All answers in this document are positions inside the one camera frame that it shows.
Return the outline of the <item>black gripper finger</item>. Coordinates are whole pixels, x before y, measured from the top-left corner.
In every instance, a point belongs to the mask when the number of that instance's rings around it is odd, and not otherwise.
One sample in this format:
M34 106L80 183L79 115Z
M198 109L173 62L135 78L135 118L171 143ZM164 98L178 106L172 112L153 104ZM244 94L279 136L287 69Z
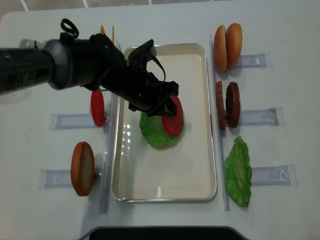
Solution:
M177 115L177 106L171 98L165 100L163 114L172 117Z

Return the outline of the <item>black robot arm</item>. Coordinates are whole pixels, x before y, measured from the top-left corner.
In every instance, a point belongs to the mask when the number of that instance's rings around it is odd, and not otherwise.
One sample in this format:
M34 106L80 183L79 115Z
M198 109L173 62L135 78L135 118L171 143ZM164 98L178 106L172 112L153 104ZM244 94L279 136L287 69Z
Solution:
M154 59L152 40L125 59L106 35L80 40L62 33L60 39L48 41L43 49L1 49L0 92L44 83L56 90L79 86L96 91L102 87L128 101L132 111L174 116L177 105L172 97L178 95L179 86L174 81L159 81L147 71L147 62Z

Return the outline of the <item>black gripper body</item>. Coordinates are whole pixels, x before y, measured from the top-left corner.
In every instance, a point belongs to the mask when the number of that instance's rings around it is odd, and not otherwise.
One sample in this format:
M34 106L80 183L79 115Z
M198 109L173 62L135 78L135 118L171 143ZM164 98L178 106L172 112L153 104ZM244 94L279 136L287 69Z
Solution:
M103 87L128 101L130 110L147 113L149 117L164 114L165 100L178 96L179 85L175 81L160 81L147 71L149 61L161 66L156 57L142 56L129 65L128 58L106 35L92 35L89 41L97 54L99 71L85 88L96 91Z

